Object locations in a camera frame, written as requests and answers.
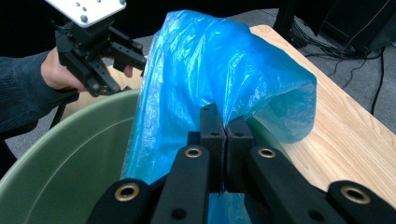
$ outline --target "person's arm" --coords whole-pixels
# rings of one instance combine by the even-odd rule
[[[132,76],[131,67],[124,70]],[[46,116],[84,86],[59,64],[56,49],[26,58],[0,57],[0,133]]]

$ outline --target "floor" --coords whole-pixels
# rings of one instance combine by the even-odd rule
[[[273,26],[276,20],[276,13],[276,9],[253,10],[233,16],[230,19],[244,22],[249,26],[259,24]],[[314,36],[300,19],[296,18],[296,21],[306,34],[337,47],[337,44],[325,35]],[[138,42],[143,44],[145,54],[149,52],[151,40],[152,36],[137,39]],[[312,46],[299,49],[299,51],[303,55],[320,53],[320,49]],[[375,57],[378,53],[379,51],[376,50],[369,56]],[[367,111],[372,111],[375,95],[380,85],[381,58],[367,61],[335,61],[313,56],[308,57],[308,59]],[[396,46],[389,45],[385,49],[384,71],[383,84],[375,103],[374,116],[392,132],[396,133]],[[7,140],[17,157],[20,157],[27,148],[48,130],[52,118],[53,114],[51,113],[39,121],[34,131]]]

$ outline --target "dark sleeve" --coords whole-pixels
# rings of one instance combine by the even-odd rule
[[[0,133],[43,118],[74,94],[60,93],[44,82],[40,66],[47,54],[0,57]]]

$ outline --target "blue plastic bag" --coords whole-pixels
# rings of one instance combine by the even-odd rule
[[[155,36],[122,178],[152,183],[166,175],[199,111],[216,103],[226,125],[255,116],[281,142],[309,134],[316,78],[243,24],[193,11],[167,15]],[[246,223],[243,194],[211,195],[209,222]]]

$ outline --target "wooden table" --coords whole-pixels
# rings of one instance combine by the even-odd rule
[[[336,180],[364,185],[396,207],[396,135],[369,114],[355,100],[309,62],[297,49],[266,25],[251,28],[252,33],[285,50],[298,64],[318,79],[315,126],[302,141],[282,145],[297,169],[314,186],[327,190]],[[139,88],[141,77],[128,79],[109,67],[121,86]],[[69,105],[64,115],[100,100],[88,93]]]

